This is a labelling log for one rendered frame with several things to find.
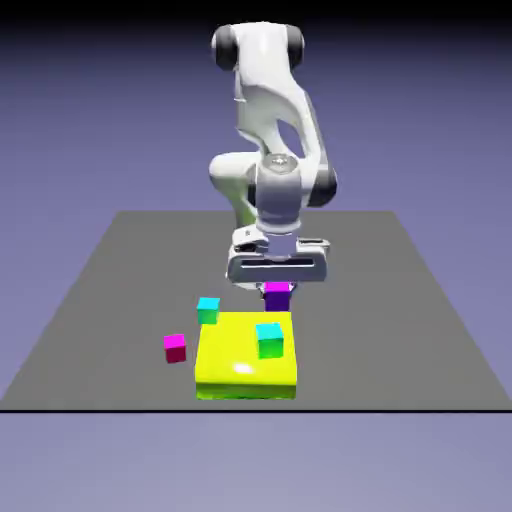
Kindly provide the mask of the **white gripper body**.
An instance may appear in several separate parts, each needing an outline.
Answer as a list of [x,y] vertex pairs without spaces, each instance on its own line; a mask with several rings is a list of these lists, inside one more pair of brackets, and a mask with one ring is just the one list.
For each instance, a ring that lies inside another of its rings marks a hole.
[[230,248],[226,277],[241,287],[258,287],[266,282],[322,282],[327,277],[330,242],[297,238],[290,254],[272,254],[263,239]]

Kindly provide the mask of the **small purple cube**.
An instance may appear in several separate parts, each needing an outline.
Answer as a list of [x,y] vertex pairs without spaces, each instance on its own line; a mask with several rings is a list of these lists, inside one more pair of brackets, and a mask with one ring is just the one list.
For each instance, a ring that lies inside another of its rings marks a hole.
[[267,312],[288,311],[290,308],[291,288],[289,282],[265,282],[265,310]]

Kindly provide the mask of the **small cyan cube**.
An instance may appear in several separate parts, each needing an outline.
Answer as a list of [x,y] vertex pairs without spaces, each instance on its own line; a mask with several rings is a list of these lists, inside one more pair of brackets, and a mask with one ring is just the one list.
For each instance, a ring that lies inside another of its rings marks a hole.
[[197,318],[200,325],[215,325],[218,321],[220,299],[200,297],[197,303]]
[[278,322],[255,326],[258,357],[260,359],[281,358],[284,353],[284,334]]

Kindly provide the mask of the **small magenta cube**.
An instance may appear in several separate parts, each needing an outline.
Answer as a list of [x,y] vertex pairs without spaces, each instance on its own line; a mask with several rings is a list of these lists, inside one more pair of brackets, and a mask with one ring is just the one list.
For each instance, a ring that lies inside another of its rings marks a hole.
[[185,362],[187,359],[187,346],[183,334],[171,334],[163,337],[166,362],[174,364]]

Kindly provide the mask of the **large yellow box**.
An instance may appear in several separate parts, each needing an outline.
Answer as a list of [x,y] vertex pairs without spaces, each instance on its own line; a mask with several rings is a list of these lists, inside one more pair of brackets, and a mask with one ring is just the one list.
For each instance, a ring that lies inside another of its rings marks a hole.
[[[281,358],[260,359],[255,326],[278,322],[284,334]],[[297,362],[289,312],[221,312],[200,330],[194,369],[200,400],[293,399]]]

